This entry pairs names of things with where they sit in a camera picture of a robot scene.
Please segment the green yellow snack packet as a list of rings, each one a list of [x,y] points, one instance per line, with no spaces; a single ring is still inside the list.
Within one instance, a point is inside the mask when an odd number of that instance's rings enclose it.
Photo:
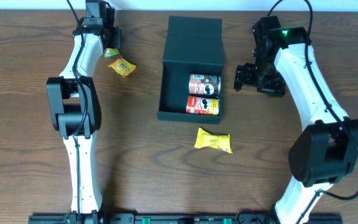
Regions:
[[[111,57],[115,57],[117,55],[119,55],[120,52],[117,48],[107,48],[104,51],[104,58],[111,58]]]

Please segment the brown Pringles can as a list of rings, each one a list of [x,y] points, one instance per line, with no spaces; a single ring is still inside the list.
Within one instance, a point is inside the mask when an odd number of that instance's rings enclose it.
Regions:
[[[190,75],[189,94],[198,96],[219,96],[221,91],[221,77],[219,75]]]

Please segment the black gift box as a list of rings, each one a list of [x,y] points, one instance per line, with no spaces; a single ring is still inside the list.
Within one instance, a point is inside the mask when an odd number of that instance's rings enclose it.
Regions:
[[[217,115],[186,111],[192,74],[223,76],[222,20],[170,16],[163,53],[163,72],[157,118],[165,121],[219,124]]]

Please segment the red Pringles can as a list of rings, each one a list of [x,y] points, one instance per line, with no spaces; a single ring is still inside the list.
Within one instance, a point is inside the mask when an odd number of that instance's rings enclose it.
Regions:
[[[188,114],[219,114],[219,99],[203,98],[199,96],[189,96],[186,105],[186,112]]]

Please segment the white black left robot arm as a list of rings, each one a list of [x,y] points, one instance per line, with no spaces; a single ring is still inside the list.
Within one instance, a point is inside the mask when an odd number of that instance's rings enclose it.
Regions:
[[[52,125],[63,139],[71,173],[71,211],[64,223],[108,223],[97,181],[96,140],[101,107],[93,81],[108,47],[121,46],[115,8],[107,1],[86,1],[86,15],[75,17],[74,47],[64,70],[47,80]]]

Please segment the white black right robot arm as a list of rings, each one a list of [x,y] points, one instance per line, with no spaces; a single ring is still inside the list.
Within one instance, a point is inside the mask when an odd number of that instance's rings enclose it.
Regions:
[[[358,119],[351,119],[331,93],[316,63],[309,29],[282,27],[276,16],[266,16],[252,32],[255,62],[237,67],[234,89],[252,86],[278,97],[290,93],[302,127],[288,153],[290,182],[264,221],[328,223],[330,218],[311,211],[358,163]]]

